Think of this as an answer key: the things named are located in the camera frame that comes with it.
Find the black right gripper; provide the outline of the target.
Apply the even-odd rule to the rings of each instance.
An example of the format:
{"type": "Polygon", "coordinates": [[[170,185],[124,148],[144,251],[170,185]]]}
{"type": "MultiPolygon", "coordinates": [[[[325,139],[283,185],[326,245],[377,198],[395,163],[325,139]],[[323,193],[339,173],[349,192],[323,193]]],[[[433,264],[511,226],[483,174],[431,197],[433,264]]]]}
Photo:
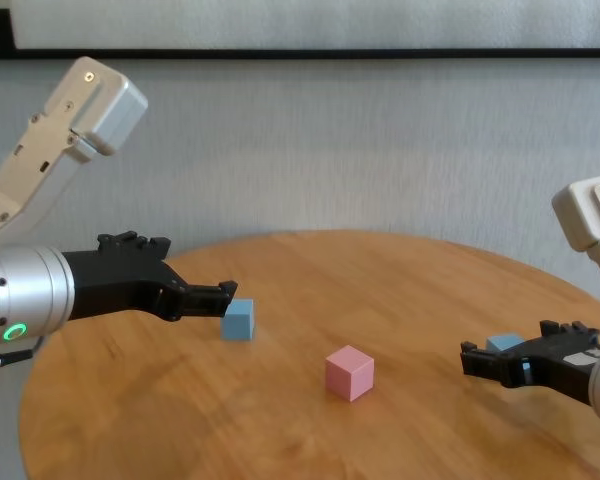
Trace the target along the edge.
{"type": "Polygon", "coordinates": [[[589,383],[600,361],[600,330],[580,321],[540,322],[542,338],[525,341],[504,352],[460,344],[463,374],[500,382],[506,388],[546,387],[590,405],[589,383]]]}

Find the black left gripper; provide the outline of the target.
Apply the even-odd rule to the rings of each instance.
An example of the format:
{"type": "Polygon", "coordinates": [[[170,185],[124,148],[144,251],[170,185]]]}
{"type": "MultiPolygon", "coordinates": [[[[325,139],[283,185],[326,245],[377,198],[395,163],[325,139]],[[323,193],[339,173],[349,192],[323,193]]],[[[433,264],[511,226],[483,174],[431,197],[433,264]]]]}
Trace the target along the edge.
{"type": "Polygon", "coordinates": [[[171,240],[135,231],[99,234],[98,250],[65,252],[74,281],[70,318],[78,320],[127,310],[165,320],[223,317],[238,283],[188,285],[164,260],[171,240]]]}

